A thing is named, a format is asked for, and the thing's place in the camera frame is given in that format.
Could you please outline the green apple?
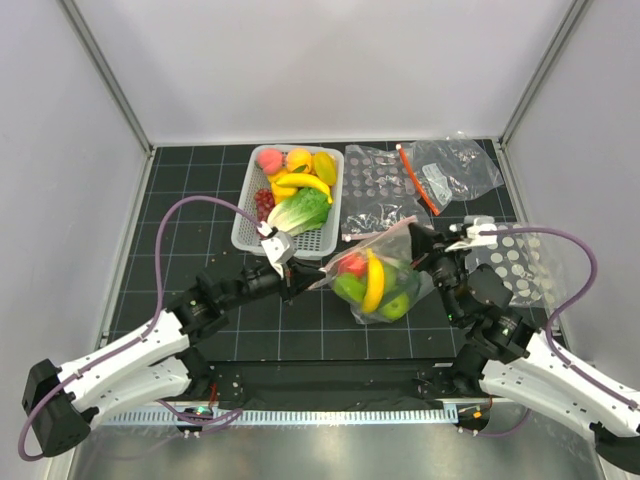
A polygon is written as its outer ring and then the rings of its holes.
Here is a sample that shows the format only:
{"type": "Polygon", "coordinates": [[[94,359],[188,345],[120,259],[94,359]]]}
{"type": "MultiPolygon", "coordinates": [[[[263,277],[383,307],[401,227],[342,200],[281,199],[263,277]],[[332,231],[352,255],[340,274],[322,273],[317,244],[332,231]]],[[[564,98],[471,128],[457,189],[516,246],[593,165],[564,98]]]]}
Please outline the green apple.
{"type": "Polygon", "coordinates": [[[377,313],[386,321],[394,322],[402,318],[411,306],[410,297],[401,292],[385,297],[377,309],[377,313]]]}

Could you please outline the pink zipper clear bag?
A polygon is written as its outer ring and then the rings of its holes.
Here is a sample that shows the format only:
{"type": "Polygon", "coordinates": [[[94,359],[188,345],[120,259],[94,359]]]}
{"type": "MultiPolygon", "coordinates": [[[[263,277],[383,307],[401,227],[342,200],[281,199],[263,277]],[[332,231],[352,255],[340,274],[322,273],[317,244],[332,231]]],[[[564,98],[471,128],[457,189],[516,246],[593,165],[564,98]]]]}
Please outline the pink zipper clear bag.
{"type": "Polygon", "coordinates": [[[357,323],[394,323],[434,290],[431,277],[413,266],[412,216],[335,255],[311,288],[329,287],[345,301],[357,323]]]}

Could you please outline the long yellow banana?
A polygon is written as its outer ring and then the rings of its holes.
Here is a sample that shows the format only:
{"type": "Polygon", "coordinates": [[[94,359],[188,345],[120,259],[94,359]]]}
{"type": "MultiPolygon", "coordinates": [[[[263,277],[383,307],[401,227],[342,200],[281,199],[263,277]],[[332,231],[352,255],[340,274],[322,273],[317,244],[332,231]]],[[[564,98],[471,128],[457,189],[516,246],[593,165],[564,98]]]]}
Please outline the long yellow banana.
{"type": "Polygon", "coordinates": [[[366,293],[361,303],[361,310],[365,314],[373,313],[384,296],[384,271],[381,260],[372,249],[366,250],[367,282],[366,293]]]}

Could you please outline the red apple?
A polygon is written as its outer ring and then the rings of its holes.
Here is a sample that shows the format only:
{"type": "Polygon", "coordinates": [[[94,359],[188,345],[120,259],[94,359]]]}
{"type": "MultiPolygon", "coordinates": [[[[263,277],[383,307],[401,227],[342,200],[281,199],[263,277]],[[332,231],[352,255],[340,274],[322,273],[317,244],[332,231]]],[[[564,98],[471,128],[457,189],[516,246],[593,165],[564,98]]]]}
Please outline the red apple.
{"type": "Polygon", "coordinates": [[[360,253],[352,253],[344,256],[338,266],[340,274],[352,274],[361,278],[367,273],[367,258],[360,253]]]}

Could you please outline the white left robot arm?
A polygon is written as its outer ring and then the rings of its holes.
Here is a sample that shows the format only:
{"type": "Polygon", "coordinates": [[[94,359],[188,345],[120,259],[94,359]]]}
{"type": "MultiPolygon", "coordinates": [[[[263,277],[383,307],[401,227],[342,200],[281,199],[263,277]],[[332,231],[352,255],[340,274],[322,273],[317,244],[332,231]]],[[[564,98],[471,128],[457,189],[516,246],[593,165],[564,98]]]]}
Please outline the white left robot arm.
{"type": "Polygon", "coordinates": [[[51,458],[122,411],[166,398],[204,398],[213,372],[197,345],[224,328],[231,311],[271,295],[290,301],[324,277],[319,267],[297,260],[281,272],[259,264],[233,278],[202,270],[138,329],[61,366],[49,359],[32,366],[22,398],[24,432],[34,433],[40,457],[51,458]]]}

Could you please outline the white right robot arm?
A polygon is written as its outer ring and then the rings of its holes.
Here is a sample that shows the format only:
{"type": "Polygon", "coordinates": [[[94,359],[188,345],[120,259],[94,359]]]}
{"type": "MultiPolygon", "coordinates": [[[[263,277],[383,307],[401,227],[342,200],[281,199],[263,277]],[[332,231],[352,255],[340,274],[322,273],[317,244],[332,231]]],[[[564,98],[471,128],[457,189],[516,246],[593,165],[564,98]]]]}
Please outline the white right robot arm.
{"type": "Polygon", "coordinates": [[[571,429],[592,443],[608,463],[639,472],[639,393],[573,355],[553,338],[553,324],[592,287],[597,260],[580,239],[548,227],[500,229],[490,217],[468,217],[449,231],[410,223],[411,258],[438,291],[449,323],[466,329],[466,342],[445,376],[462,396],[485,393],[517,402],[571,429]],[[547,234],[566,239],[586,254],[590,273],[576,294],[549,316],[545,326],[510,305],[512,292],[494,269],[468,271],[474,248],[503,236],[547,234]]]}

